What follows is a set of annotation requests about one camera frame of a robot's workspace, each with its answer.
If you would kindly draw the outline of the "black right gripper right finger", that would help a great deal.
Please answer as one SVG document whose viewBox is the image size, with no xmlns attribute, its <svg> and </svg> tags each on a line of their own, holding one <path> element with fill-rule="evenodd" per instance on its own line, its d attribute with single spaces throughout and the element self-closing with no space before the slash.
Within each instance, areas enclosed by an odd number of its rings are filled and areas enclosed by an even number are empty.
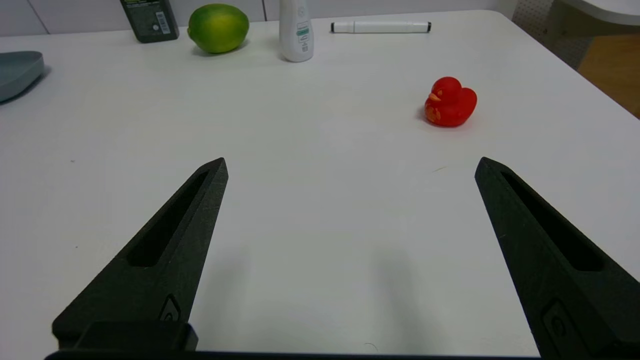
<svg viewBox="0 0 640 360">
<path fill-rule="evenodd" d="M 639 282 L 512 169 L 474 178 L 541 358 L 637 360 Z"/>
</svg>

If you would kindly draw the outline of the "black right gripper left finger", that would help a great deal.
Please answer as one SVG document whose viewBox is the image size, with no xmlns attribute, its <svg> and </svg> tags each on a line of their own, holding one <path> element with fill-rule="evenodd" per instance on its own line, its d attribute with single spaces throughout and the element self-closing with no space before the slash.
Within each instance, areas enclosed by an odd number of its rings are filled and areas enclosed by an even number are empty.
<svg viewBox="0 0 640 360">
<path fill-rule="evenodd" d="M 189 324 L 229 174 L 199 167 L 52 322 L 60 351 L 194 351 Z"/>
</svg>

